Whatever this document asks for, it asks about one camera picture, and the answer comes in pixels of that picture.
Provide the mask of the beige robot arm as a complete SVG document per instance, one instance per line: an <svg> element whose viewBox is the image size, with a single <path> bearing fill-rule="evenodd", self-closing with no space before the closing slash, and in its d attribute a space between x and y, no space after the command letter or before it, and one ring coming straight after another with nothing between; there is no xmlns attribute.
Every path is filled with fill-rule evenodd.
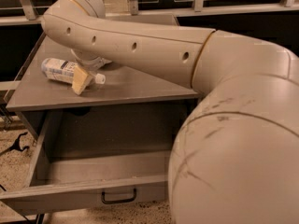
<svg viewBox="0 0 299 224"><path fill-rule="evenodd" d="M110 21L102 0L58 0L53 41L198 92L169 161L173 224L299 224L299 61L224 31Z"/></svg>

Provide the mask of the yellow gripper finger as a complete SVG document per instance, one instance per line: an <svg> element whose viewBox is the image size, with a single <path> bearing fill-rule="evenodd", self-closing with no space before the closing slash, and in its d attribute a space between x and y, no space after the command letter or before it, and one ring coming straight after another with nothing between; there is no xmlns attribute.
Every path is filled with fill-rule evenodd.
<svg viewBox="0 0 299 224"><path fill-rule="evenodd" d="M74 76L72 82L73 92L77 95L81 95L92 80L93 76L81 66L77 65L74 68Z"/></svg>

